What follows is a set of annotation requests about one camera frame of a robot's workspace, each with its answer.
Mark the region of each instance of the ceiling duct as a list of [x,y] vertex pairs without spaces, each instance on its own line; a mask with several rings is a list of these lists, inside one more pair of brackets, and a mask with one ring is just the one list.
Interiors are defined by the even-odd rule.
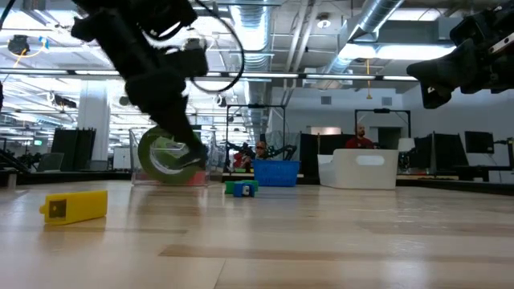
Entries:
[[[378,31],[403,3],[404,0],[366,0],[359,15],[348,19],[341,28],[339,43],[342,45],[341,52],[345,49],[349,40],[363,38],[370,42],[376,41]],[[324,73],[342,74],[350,65],[353,59],[345,58],[344,53],[339,53],[330,64],[324,69]],[[321,80],[315,85],[316,88],[333,88],[333,80]]]
[[[271,8],[268,6],[231,6],[230,12],[234,19],[235,29],[243,43],[245,54],[245,71],[269,71],[269,55],[254,52],[261,52],[267,49],[270,35]],[[271,98],[271,85],[265,82],[248,82],[249,104],[264,104]],[[251,125],[261,124],[261,112],[249,110]],[[255,140],[259,140],[261,128],[253,128]]]

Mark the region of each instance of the cable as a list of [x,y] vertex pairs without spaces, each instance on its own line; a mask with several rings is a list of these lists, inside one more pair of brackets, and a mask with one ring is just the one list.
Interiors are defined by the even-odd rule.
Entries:
[[235,76],[235,78],[232,80],[232,82],[230,82],[227,86],[225,86],[224,88],[219,89],[219,90],[209,90],[209,89],[205,89],[205,88],[200,87],[199,85],[197,85],[194,82],[194,77],[190,78],[191,79],[191,83],[197,89],[199,89],[200,91],[205,92],[205,93],[220,93],[220,92],[227,91],[227,90],[233,88],[233,86],[235,86],[235,84],[237,82],[239,82],[239,80],[241,79],[241,76],[243,76],[243,73],[244,73],[244,63],[245,63],[243,44],[241,43],[241,40],[239,39],[239,37],[235,33],[234,28],[232,28],[230,25],[228,25],[228,23],[226,23],[223,19],[221,19],[219,17],[219,15],[217,15],[215,12],[213,12],[209,7],[207,7],[205,4],[203,4],[203,2],[201,0],[194,0],[194,1],[199,6],[202,6],[207,11],[207,13],[210,14],[210,16],[212,16],[213,18],[216,18],[221,24],[223,24],[223,26],[232,34],[232,36],[234,36],[235,42],[238,44],[238,46],[240,48],[239,50],[241,51],[241,67],[239,68],[239,72]]
[[3,10],[2,16],[0,17],[0,31],[3,28],[3,23],[6,21],[7,15],[9,14],[10,10],[13,8],[14,3],[16,0],[10,0],[7,3],[6,9]]

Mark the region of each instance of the computer monitor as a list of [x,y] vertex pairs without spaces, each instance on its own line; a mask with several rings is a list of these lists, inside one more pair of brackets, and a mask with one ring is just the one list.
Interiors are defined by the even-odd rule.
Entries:
[[495,153],[495,141],[490,132],[465,132],[466,153]]

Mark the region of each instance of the doorway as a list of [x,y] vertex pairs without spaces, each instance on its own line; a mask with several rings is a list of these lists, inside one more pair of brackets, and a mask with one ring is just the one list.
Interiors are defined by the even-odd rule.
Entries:
[[382,149],[398,149],[402,128],[378,128],[378,144]]

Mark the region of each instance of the pipe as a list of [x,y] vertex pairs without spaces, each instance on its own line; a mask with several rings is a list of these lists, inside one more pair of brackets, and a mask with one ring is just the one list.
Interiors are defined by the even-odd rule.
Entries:
[[[341,51],[345,49],[346,43],[357,37],[366,34],[378,36],[378,31],[393,14],[393,12],[403,3],[404,0],[366,0],[362,6],[362,12],[354,18],[345,21],[343,25]],[[339,55],[334,57],[329,65],[324,69],[327,74],[342,74],[346,71],[353,59],[341,58]],[[316,84],[318,88],[326,88],[332,81],[320,81]]]
[[[268,48],[270,36],[271,8],[267,6],[231,6],[235,29],[241,38],[245,51],[262,52]],[[270,71],[270,56],[249,53],[245,55],[245,71]],[[271,96],[271,85],[263,82],[248,82],[249,104],[263,104]],[[250,122],[260,123],[261,115],[253,109],[248,110]],[[259,139],[260,130],[254,129],[255,140]]]
[[296,45],[298,44],[298,40],[300,39],[300,32],[302,31],[302,27],[304,26],[304,18],[307,13],[307,3],[306,0],[303,0],[301,3],[300,11],[298,12],[298,22],[296,23],[296,28],[292,36],[291,47],[289,47],[288,60],[286,61],[286,67],[284,68],[284,72],[289,72],[292,64],[292,58],[295,55]]
[[296,56],[295,65],[293,66],[293,72],[297,72],[300,67],[300,62],[304,57],[305,47],[307,46],[308,38],[311,34],[312,27],[314,26],[314,22],[316,21],[316,16],[318,15],[318,8],[320,7],[321,0],[316,0],[314,2],[314,6],[311,9],[311,16],[308,20],[307,28],[305,29],[304,36],[302,37],[302,42],[300,44],[300,48],[298,48],[299,52]]

